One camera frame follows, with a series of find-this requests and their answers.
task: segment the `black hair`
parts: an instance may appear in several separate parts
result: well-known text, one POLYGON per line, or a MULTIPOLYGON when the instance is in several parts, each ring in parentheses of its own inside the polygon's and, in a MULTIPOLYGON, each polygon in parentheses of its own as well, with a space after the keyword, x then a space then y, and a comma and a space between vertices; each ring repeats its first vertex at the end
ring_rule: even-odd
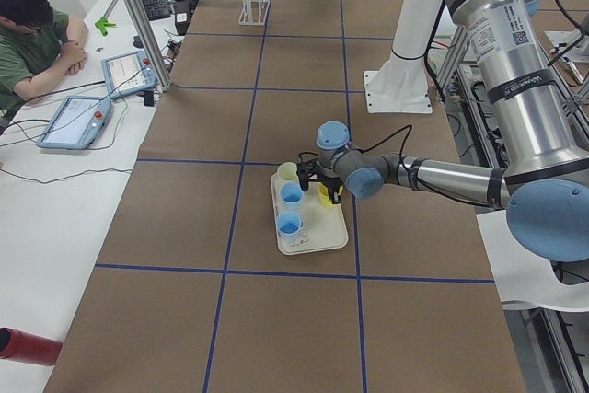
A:
POLYGON ((53 21, 48 0, 0 0, 0 16, 17 25, 41 27, 53 21))

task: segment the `red cylinder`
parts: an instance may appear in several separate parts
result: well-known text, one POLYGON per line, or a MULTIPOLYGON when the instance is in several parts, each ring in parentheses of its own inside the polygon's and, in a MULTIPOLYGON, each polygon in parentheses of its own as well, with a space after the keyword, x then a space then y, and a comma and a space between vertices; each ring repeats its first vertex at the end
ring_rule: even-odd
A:
POLYGON ((59 341, 48 340, 24 331, 0 329, 0 359, 37 365, 55 365, 62 349, 59 341))

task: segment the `tray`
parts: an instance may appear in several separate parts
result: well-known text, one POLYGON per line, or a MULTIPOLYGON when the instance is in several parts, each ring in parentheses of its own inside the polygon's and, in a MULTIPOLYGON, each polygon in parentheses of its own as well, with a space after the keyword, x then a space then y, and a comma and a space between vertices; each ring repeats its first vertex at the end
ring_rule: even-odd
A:
MULTIPOLYGON (((280 179, 278 174, 270 178, 274 220, 280 212, 284 211, 279 192, 285 183, 286 181, 280 179)), ((340 249, 348 244, 348 229, 343 219, 341 205, 325 207, 321 204, 319 183, 309 183, 309 190, 305 192, 299 213, 303 219, 303 232, 295 240, 289 241, 280 237, 274 225, 278 249, 284 255, 340 249)))

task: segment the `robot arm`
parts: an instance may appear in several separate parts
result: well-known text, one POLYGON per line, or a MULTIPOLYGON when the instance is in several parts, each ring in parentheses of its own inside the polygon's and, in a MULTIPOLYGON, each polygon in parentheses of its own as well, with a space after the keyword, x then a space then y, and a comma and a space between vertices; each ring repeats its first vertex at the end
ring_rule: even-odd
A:
POLYGON ((402 153, 365 156, 350 143, 344 125, 329 122, 318 132, 318 159, 299 163, 301 187, 322 181, 337 202, 342 183, 357 198, 391 183, 506 208, 512 234, 527 249, 551 260, 588 259, 589 152, 575 143, 561 92, 530 23, 539 0, 445 3, 477 56, 509 167, 479 168, 402 153))

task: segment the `blue cup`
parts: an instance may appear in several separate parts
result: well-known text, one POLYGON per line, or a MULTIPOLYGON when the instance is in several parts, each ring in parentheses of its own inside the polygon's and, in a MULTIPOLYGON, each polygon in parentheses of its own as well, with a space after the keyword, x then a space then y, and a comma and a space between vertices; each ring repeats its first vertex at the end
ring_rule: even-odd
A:
POLYGON ((303 203, 303 190, 298 183, 286 183, 280 189, 280 200, 287 211, 298 211, 303 203))
POLYGON ((293 240, 301 234, 303 220, 297 212, 283 212, 276 217, 276 228, 281 238, 293 240))

